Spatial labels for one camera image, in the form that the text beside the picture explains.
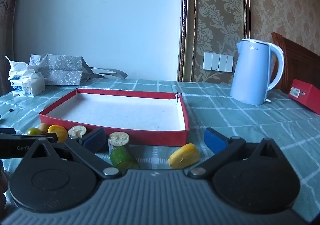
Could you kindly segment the dark sugarcane chunk bitten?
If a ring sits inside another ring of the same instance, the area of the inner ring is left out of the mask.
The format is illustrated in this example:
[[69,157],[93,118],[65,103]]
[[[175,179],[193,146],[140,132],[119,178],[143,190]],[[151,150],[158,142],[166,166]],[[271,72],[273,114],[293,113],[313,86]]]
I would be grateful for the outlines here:
[[82,139],[86,133],[87,129],[82,125],[73,126],[68,130],[68,135],[71,139]]

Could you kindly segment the green tomato with calyx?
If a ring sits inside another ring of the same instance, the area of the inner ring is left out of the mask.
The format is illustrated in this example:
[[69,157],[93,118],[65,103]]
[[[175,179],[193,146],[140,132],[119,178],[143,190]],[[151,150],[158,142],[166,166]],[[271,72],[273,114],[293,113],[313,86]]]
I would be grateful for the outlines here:
[[42,135],[42,134],[43,134],[43,132],[40,129],[35,128],[35,127],[29,128],[27,131],[27,135],[29,135],[29,136],[37,136],[37,135]]

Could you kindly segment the yellow jackfruit piece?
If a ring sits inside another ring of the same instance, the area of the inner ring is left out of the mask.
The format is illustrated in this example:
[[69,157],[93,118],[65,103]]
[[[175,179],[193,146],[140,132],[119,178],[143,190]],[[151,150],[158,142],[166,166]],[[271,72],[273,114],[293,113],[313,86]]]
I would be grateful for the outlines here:
[[172,169],[183,169],[197,163],[200,159],[200,152],[197,147],[188,143],[173,152],[168,164]]
[[63,143],[68,138],[68,131],[63,126],[51,125],[47,132],[56,133],[58,143]]

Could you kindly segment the dark sugarcane chunk whole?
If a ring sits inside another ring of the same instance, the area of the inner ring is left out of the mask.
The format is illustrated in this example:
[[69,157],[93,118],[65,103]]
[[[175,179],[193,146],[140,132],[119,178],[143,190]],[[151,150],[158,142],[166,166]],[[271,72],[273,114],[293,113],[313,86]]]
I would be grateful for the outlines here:
[[108,137],[108,154],[111,155],[115,148],[124,146],[128,147],[130,144],[129,135],[125,132],[117,131],[109,135]]

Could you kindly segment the brown longan without stem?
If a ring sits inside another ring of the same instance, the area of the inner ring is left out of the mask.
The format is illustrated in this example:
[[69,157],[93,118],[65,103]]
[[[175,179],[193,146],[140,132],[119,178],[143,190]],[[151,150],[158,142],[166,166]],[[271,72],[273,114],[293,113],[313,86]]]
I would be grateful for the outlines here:
[[41,124],[39,125],[39,130],[40,130],[42,133],[47,133],[49,127],[50,127],[50,124],[48,124],[48,123],[41,123]]

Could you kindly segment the green cucumber chunk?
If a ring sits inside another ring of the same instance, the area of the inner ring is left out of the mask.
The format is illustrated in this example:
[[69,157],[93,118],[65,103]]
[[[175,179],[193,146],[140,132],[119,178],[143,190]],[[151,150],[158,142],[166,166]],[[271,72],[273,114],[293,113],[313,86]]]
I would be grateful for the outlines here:
[[123,174],[129,169],[139,169],[139,163],[125,146],[115,147],[110,154],[110,160],[114,167]]

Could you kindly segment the white tissue pack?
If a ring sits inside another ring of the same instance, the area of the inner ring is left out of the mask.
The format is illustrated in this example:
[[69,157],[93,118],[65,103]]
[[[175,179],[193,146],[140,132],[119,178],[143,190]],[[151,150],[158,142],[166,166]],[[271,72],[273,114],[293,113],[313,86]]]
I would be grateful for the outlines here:
[[8,80],[13,97],[35,97],[46,89],[44,76],[37,66],[12,61],[7,55],[5,58],[11,67]]

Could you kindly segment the light blue electric kettle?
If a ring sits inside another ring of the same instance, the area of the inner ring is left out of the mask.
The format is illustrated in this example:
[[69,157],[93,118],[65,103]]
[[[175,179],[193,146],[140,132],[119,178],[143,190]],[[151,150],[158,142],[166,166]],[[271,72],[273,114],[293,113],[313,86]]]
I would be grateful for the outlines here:
[[[231,97],[249,105],[261,105],[267,93],[279,83],[285,66],[283,50],[270,42],[242,39],[236,44],[238,60],[231,86]],[[270,81],[272,54],[278,60],[276,77]]]

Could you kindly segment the red shallow cardboard tray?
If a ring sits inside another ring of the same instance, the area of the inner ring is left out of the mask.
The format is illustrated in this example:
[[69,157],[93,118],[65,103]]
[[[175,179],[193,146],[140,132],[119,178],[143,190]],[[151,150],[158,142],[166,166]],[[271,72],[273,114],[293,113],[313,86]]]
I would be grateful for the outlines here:
[[103,128],[107,135],[125,132],[137,145],[183,146],[189,133],[180,93],[77,88],[42,110],[39,118],[67,130],[83,125]]

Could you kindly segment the teal plaid tablecloth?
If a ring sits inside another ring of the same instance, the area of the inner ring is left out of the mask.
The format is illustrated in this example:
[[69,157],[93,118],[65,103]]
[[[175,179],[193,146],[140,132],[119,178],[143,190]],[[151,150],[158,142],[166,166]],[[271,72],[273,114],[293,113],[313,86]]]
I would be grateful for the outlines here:
[[[39,113],[76,87],[49,86],[36,97],[1,96],[1,127],[25,134],[39,127]],[[247,142],[272,138],[297,173],[301,189],[293,209],[306,221],[319,214],[319,115],[303,107],[280,90],[268,92],[270,103],[247,105],[230,97],[231,86],[211,83],[179,83],[142,79],[95,79],[80,88],[181,93],[188,111],[188,143],[197,146],[200,161],[213,155],[203,142],[206,128],[226,137],[239,136]],[[142,169],[168,169],[167,160],[176,148],[134,146]]]

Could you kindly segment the grey patterned gift bag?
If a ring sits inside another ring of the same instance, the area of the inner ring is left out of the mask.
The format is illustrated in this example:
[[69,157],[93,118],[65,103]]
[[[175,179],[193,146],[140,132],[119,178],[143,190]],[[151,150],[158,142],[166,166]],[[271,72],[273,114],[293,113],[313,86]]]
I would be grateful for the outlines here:
[[41,72],[47,86],[80,86],[89,79],[127,78],[127,74],[121,70],[90,67],[83,57],[71,55],[32,54],[29,65]]

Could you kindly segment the red small box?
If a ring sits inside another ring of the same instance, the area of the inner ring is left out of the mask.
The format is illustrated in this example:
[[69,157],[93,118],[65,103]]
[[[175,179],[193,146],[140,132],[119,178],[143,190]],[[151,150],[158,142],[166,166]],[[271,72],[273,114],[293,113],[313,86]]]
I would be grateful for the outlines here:
[[320,114],[320,91],[312,84],[293,79],[289,97]]

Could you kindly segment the wooden headboard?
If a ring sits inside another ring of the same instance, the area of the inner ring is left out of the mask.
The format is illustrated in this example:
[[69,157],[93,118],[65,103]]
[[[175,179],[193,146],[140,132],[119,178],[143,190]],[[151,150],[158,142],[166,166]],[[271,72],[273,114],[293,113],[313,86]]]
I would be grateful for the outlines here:
[[288,94],[294,79],[319,88],[319,55],[276,32],[272,33],[272,39],[283,50],[285,58],[284,72],[275,88]]

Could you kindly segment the brown patterned curtain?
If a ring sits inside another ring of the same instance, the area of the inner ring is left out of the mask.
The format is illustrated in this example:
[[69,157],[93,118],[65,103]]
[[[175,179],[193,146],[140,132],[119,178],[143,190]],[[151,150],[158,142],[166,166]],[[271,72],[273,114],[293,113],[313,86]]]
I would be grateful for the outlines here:
[[1,0],[1,95],[10,91],[9,63],[5,57],[14,57],[13,25],[16,0]]

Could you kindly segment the white wall switch panel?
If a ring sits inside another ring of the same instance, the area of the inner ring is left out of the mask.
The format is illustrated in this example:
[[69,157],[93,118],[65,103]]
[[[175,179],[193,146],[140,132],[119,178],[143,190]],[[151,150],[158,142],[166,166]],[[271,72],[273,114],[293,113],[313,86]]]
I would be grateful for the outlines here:
[[218,72],[233,72],[233,56],[204,52],[203,69]]

